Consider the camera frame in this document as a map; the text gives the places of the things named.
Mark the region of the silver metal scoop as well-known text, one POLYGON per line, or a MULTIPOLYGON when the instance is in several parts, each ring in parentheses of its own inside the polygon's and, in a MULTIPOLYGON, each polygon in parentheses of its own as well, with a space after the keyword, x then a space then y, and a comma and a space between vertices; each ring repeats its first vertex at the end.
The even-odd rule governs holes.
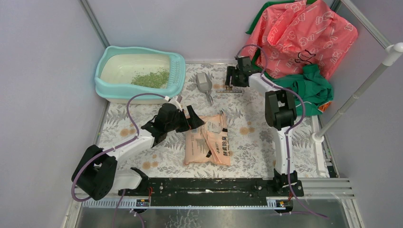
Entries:
POLYGON ((211 96, 212 82, 206 73, 196 74, 196 84, 198 89, 206 95, 207 100, 213 105, 213 99, 211 96))

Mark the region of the pink cat litter bag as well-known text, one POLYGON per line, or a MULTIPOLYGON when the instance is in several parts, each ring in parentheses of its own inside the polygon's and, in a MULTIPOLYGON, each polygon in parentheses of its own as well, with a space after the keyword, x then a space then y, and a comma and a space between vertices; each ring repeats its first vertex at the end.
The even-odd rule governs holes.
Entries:
POLYGON ((202 116, 204 125, 185 134, 184 165, 211 162, 230 166, 229 136, 226 114, 202 116))

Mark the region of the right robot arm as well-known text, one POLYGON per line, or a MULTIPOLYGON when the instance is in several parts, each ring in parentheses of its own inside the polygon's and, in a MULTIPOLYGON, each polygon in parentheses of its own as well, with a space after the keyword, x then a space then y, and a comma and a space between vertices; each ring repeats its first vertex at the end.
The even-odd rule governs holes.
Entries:
POLYGON ((272 183, 273 191, 280 196, 292 193, 297 184, 297 172, 292 161, 292 127, 297 118, 294 95, 268 80, 254 69, 249 57, 236 57, 236 66, 227 67, 225 85, 251 87, 264 95, 265 120, 273 134, 276 150, 276 165, 272 183))

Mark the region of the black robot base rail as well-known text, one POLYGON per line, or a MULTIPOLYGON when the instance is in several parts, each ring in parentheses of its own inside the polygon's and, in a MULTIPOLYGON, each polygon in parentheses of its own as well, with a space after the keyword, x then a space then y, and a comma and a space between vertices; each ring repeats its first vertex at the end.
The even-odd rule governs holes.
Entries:
POLYGON ((263 178, 148 178, 119 195, 151 199, 151 206, 266 206, 267 198, 285 198, 289 187, 263 178))

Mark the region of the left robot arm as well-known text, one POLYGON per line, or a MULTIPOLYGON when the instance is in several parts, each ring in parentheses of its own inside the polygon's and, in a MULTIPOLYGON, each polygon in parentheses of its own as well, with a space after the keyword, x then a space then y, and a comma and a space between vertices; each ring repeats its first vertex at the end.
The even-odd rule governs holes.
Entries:
POLYGON ((144 124, 133 138, 104 150, 96 145, 89 146, 72 174, 71 195, 79 187, 89 199, 100 200, 111 190, 130 189, 135 195, 147 191, 147 183, 138 171, 119 171, 118 167, 137 152, 153 148, 162 142, 171 131, 177 133, 197 129, 205 122, 187 106, 187 113, 174 104, 165 103, 150 121, 144 124))

